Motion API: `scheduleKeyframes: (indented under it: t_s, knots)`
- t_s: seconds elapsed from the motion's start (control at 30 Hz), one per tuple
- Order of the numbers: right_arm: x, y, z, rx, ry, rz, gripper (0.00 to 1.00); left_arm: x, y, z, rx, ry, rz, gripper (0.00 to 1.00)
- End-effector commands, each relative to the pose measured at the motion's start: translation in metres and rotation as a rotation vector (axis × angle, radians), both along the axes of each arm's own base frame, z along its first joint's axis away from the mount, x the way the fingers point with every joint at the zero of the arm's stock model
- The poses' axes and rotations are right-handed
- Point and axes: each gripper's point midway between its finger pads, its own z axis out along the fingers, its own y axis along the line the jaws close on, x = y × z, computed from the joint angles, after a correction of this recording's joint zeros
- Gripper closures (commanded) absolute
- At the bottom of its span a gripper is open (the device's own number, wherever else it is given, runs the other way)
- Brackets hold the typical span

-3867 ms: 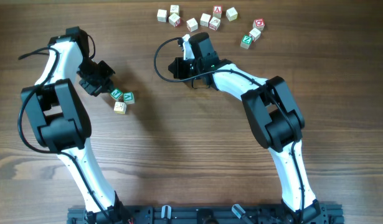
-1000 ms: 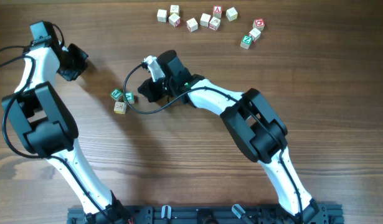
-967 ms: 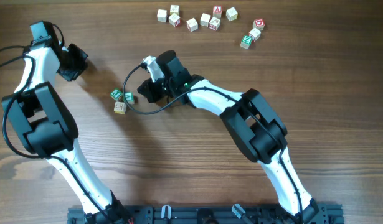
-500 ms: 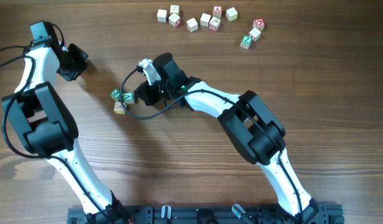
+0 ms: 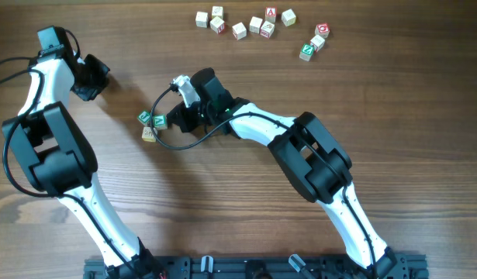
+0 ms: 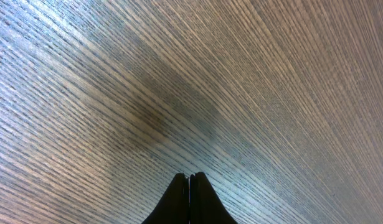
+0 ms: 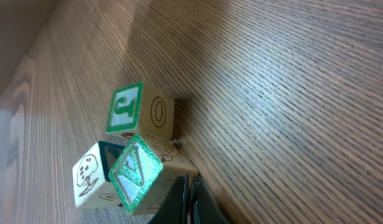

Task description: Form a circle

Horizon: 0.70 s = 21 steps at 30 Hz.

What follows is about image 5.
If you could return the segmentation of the green V letter block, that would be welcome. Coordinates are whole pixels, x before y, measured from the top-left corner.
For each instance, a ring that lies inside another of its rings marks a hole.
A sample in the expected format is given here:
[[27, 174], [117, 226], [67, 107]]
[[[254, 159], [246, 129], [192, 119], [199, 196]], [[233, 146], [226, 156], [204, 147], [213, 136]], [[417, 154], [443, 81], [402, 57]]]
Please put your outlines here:
[[168, 121], [166, 115], [154, 115], [153, 126], [156, 130], [164, 130], [168, 128]]

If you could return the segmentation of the green J letter block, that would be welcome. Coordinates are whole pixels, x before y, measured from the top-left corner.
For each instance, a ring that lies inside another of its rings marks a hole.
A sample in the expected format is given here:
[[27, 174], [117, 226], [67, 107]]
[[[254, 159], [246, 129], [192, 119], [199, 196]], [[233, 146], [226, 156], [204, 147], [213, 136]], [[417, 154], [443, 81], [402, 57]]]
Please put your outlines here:
[[150, 123], [150, 113], [148, 111], [142, 111], [138, 116], [137, 120], [144, 126], [149, 126]]

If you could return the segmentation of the yellow picture block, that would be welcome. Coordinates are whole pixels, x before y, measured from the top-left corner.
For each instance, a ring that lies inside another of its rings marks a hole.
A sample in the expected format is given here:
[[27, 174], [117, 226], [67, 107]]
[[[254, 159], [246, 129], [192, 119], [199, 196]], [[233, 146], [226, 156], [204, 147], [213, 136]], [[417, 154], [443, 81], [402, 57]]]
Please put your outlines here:
[[145, 142], [156, 142], [157, 131], [153, 132], [152, 129], [148, 126], [143, 128], [142, 140]]

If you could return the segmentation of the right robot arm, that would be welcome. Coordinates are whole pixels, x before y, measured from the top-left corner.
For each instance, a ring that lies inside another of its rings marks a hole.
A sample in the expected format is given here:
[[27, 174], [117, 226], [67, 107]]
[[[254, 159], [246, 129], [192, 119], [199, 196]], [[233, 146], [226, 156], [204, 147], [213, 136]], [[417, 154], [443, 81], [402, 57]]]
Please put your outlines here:
[[234, 98], [212, 68], [170, 83], [181, 103], [168, 120], [189, 133], [212, 125], [225, 134], [266, 146], [294, 189], [319, 204], [339, 232], [348, 257], [367, 277], [383, 278], [394, 267], [390, 248], [374, 230], [357, 198], [352, 162], [341, 145], [311, 112], [285, 117]]

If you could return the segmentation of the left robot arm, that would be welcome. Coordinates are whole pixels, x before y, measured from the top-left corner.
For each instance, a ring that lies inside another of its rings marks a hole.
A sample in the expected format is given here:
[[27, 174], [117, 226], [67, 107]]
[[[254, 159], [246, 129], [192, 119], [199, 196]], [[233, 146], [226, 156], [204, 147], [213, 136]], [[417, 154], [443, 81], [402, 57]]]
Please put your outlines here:
[[98, 161], [67, 110], [69, 95], [91, 101], [108, 85], [109, 68], [67, 29], [37, 33], [40, 52], [28, 59], [32, 82], [18, 115], [2, 123], [2, 163], [11, 184], [36, 198], [56, 198], [102, 253], [104, 278], [165, 278], [167, 271], [117, 215], [97, 174]]

